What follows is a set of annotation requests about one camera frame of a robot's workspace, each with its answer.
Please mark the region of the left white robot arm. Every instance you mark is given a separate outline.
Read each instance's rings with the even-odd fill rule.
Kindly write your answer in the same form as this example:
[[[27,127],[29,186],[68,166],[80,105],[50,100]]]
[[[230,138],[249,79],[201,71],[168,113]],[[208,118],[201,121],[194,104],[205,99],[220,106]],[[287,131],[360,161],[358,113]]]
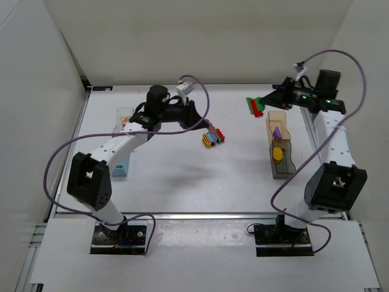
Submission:
[[[194,90],[190,82],[181,82],[171,96],[162,85],[153,85],[125,126],[109,141],[88,154],[78,152],[72,159],[67,192],[86,206],[101,225],[117,233],[125,216],[111,200],[111,173],[131,152],[148,142],[163,123],[177,122],[184,130],[208,128],[188,98]]]

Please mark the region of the yellow round lego brick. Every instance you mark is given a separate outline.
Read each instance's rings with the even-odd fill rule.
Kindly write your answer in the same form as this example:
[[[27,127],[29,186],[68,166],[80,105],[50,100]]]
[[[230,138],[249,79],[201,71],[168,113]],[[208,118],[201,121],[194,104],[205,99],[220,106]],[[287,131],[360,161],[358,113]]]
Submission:
[[[274,147],[272,157],[275,163],[279,163],[283,159],[283,150],[280,147]]]

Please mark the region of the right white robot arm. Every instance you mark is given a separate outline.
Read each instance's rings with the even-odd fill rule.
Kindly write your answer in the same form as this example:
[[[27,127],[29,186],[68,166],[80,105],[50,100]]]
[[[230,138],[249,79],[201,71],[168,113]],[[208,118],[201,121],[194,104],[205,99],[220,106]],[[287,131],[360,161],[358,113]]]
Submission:
[[[313,87],[303,86],[303,74],[287,77],[261,98],[261,103],[274,108],[307,109],[319,143],[313,156],[320,158],[321,166],[307,182],[303,199],[283,211],[284,225],[292,229],[304,229],[326,214],[351,210],[367,181],[367,171],[357,167],[349,150],[343,125],[349,115],[344,102],[337,99],[340,76],[322,69]]]

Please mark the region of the red green top lego stack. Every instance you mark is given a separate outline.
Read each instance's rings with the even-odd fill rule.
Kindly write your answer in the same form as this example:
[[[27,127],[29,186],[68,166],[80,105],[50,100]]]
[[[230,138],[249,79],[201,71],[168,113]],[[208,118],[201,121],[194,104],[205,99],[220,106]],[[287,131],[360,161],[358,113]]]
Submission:
[[[261,103],[261,97],[256,97],[256,98],[246,97],[246,102],[249,107],[249,111],[251,115],[253,115],[256,118],[260,118],[263,116],[265,105]]]

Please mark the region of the purple lego plate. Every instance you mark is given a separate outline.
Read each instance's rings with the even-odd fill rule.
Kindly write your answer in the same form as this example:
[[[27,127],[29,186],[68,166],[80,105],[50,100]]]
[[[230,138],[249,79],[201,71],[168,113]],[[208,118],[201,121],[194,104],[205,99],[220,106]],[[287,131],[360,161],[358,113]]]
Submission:
[[[207,122],[207,129],[209,131],[211,131],[212,133],[215,133],[216,132],[216,128],[213,126],[213,124],[211,122]]]

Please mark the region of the yellow purple green lego stack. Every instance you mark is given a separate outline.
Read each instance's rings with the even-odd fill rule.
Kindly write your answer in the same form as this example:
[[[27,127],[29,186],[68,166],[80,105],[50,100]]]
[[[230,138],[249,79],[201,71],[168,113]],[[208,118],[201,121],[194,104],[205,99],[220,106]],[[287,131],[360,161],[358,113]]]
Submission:
[[[202,143],[205,147],[211,148],[217,144],[225,142],[225,136],[222,131],[217,128],[215,131],[208,131],[202,135]]]

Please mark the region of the purple lego piece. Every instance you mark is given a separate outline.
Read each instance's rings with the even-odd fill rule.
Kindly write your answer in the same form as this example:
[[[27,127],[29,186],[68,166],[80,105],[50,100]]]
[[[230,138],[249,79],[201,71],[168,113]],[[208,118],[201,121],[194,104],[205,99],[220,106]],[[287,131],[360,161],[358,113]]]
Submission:
[[[282,135],[282,132],[279,129],[279,127],[274,128],[274,130],[272,132],[272,137],[274,140],[282,140],[283,139],[283,135]]]

